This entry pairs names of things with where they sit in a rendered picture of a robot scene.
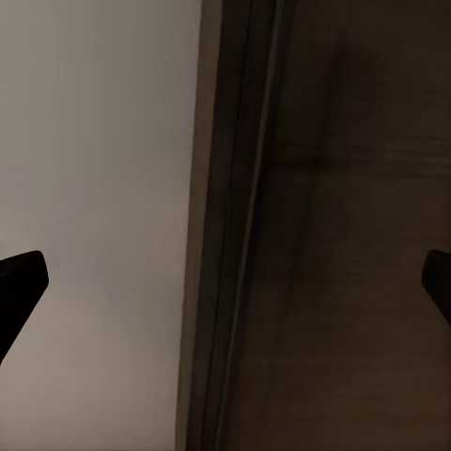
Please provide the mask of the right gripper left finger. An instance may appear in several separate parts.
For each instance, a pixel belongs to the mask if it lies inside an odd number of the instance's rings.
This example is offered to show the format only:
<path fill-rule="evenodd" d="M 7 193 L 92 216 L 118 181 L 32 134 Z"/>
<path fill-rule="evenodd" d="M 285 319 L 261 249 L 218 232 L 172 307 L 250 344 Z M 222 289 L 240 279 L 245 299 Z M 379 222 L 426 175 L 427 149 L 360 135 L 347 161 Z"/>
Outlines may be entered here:
<path fill-rule="evenodd" d="M 49 284 L 40 250 L 0 260 L 0 363 Z"/>

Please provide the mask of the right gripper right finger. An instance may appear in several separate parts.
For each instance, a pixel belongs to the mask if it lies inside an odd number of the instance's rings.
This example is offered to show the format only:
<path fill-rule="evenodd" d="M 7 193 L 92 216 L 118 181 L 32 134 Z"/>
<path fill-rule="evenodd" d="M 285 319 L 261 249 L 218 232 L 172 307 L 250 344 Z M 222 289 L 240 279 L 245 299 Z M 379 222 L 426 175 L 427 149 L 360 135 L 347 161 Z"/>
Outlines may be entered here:
<path fill-rule="evenodd" d="M 421 282 L 451 324 L 451 254 L 431 249 L 424 264 Z"/>

